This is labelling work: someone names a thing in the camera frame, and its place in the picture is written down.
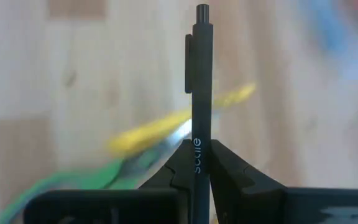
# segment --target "wooden surface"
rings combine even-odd
[[[184,36],[198,3],[110,0],[70,17],[0,0],[0,209],[54,170],[103,163],[108,137],[189,104]],[[258,86],[214,137],[284,184],[358,187],[358,80],[322,61],[286,1],[208,3],[214,93]]]

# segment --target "pen barrel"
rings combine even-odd
[[[197,7],[197,23],[191,38],[192,141],[195,147],[193,224],[209,223],[209,174],[207,156],[211,147],[213,25],[208,5]]]

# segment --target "blurred background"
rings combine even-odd
[[[106,140],[189,105],[185,34],[210,5],[213,136],[279,182],[358,188],[357,0],[0,0],[0,210]]]

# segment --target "wooden floor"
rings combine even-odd
[[[103,163],[108,137],[189,104],[184,36],[201,2],[93,2],[0,0],[0,209],[55,170]],[[276,2],[208,1],[214,93],[257,84],[213,136],[284,184],[358,187],[358,80]]]

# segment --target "yellow object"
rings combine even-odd
[[[231,91],[213,101],[213,110],[221,110],[240,103],[250,97],[255,91],[255,84],[242,87],[239,90]],[[118,137],[110,140],[109,150],[122,157],[134,155],[157,141],[162,140],[175,130],[179,125],[191,118],[191,109],[173,113],[167,117],[151,122],[137,129],[126,131]]]

